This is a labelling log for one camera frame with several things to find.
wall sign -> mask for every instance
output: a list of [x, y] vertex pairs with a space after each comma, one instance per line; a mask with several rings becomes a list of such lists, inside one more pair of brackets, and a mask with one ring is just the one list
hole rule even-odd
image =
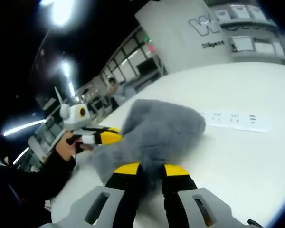
[[210, 14], [199, 16], [188, 22], [202, 37], [209, 35], [210, 32], [219, 33], [219, 25]]
[[214, 43], [210, 43], [210, 42], [208, 42], [208, 43], [204, 43], [204, 44], [202, 44], [202, 46], [203, 46], [203, 48], [215, 48], [216, 46], [219, 46], [219, 45], [224, 45], [225, 43], [224, 43], [224, 41], [222, 40], [222, 41], [219, 41], [219, 42], [214, 42]]

dark ceiling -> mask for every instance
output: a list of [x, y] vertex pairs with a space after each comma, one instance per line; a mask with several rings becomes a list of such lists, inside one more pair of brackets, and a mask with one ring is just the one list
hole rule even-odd
[[[47, 29], [40, 0], [14, 0], [0, 9], [0, 127], [39, 109], [29, 75]], [[84, 85], [104, 67], [121, 42], [138, 26], [135, 12], [147, 0], [77, 0], [81, 22], [53, 34], [61, 52], [74, 57]]]

white table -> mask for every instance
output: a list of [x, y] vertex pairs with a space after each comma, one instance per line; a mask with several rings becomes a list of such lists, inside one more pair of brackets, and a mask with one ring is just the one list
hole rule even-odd
[[[199, 146], [180, 164], [198, 187], [232, 207], [242, 223], [266, 226], [285, 205], [285, 66], [234, 63], [163, 77], [126, 102], [101, 125], [121, 127], [131, 104], [157, 99], [202, 109], [257, 112], [270, 116], [269, 133], [207, 127]], [[52, 204], [52, 219], [64, 218], [72, 203], [101, 182], [89, 166], [75, 173]], [[163, 197], [145, 200], [134, 227], [168, 227]]]

person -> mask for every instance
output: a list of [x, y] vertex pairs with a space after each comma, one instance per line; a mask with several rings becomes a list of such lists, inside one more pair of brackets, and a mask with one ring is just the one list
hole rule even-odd
[[109, 97], [112, 104], [112, 110], [115, 111], [122, 103], [126, 101], [126, 97], [123, 88], [117, 83], [115, 78], [109, 78], [109, 83], [110, 86], [106, 96]]
[[66, 132], [54, 147], [39, 172], [25, 172], [14, 166], [0, 165], [0, 226], [34, 228], [51, 222], [45, 201], [55, 197], [69, 180], [76, 164], [77, 143], [83, 150], [81, 139], [72, 145], [66, 139], [73, 134]]

gray furry object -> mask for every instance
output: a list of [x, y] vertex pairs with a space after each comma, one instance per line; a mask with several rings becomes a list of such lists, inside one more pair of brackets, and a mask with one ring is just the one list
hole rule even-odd
[[195, 110], [156, 100], [137, 100], [121, 129], [123, 139], [99, 146], [91, 161], [106, 184], [118, 167], [139, 162], [147, 174], [149, 189], [159, 182], [158, 168], [174, 164], [189, 153], [205, 131], [205, 119]]

